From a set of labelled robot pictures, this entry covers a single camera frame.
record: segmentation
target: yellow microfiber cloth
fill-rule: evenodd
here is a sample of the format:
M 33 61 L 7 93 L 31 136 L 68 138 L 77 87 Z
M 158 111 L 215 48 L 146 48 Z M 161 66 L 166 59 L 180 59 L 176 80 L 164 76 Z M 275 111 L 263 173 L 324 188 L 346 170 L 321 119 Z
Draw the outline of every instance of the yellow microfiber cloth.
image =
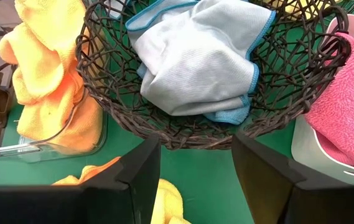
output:
M 343 1 L 343 0 L 335 0 L 336 3 L 339 3 L 341 1 Z M 284 0 L 264 0 L 264 2 L 271 3 L 274 7 L 279 7 L 279 6 L 282 6 Z M 299 17 L 301 15 L 301 11 L 299 10 L 299 7 L 307 7 L 308 6 L 307 2 L 311 3 L 310 0 L 298 0 L 298 1 L 297 0 L 287 0 L 285 11 Z M 315 0 L 314 2 L 317 3 L 317 7 L 321 7 L 324 3 L 322 0 L 320 0 L 320 1 Z M 317 16 L 317 12 L 315 11 L 315 6 L 311 6 L 308 9 L 306 9 L 305 18 L 310 19 L 311 14 L 313 14 L 314 16 Z
M 92 150 L 100 138 L 102 110 L 92 97 L 83 96 L 83 80 L 75 70 L 83 3 L 15 0 L 15 7 L 23 23 L 1 39 L 0 56 L 18 65 L 12 82 L 18 103 L 25 107 L 17 132 L 43 140 L 67 125 L 51 143 L 70 148 L 61 151 L 64 154 Z
M 120 157 L 114 158 L 103 166 L 85 166 L 79 179 L 69 175 L 62 180 L 56 181 L 53 185 L 81 184 L 112 166 L 119 160 L 119 158 Z M 178 189 L 170 182 L 160 179 L 157 187 L 151 224 L 190 224 L 190 222 L 184 220 L 183 213 L 182 196 Z

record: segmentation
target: pink fuzzy cloth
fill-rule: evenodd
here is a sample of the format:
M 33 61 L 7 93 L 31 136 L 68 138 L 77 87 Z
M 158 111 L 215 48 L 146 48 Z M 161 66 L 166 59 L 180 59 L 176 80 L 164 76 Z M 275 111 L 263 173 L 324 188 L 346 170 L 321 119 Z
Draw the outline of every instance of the pink fuzzy cloth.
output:
M 339 35 L 351 43 L 351 56 L 305 118 L 330 156 L 354 166 L 354 37 Z

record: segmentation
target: woven basket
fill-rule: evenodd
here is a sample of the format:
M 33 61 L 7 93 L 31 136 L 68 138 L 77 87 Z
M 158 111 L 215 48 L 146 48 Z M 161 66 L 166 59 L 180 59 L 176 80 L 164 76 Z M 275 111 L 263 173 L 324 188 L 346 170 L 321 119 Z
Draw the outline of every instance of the woven basket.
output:
M 141 79 L 136 69 L 141 61 L 124 23 L 153 1 L 130 1 L 118 11 L 122 14 L 119 19 L 106 16 L 107 11 L 117 10 L 109 8 L 105 0 L 90 4 L 76 40 L 77 70 L 91 96 L 135 135 L 145 139 L 157 133 L 169 149 L 229 149 L 238 128 L 255 138 L 282 129 L 308 112 L 337 68 L 344 65 L 349 45 L 334 33 L 347 30 L 346 12 L 334 0 L 306 1 L 252 1 L 277 11 L 277 16 L 252 54 L 261 74 L 250 116 L 240 127 L 213 123 L 202 115 L 169 116 L 139 94 Z M 342 6 L 354 10 L 354 1 L 344 0 Z M 332 17 L 338 18 L 338 27 L 326 34 Z

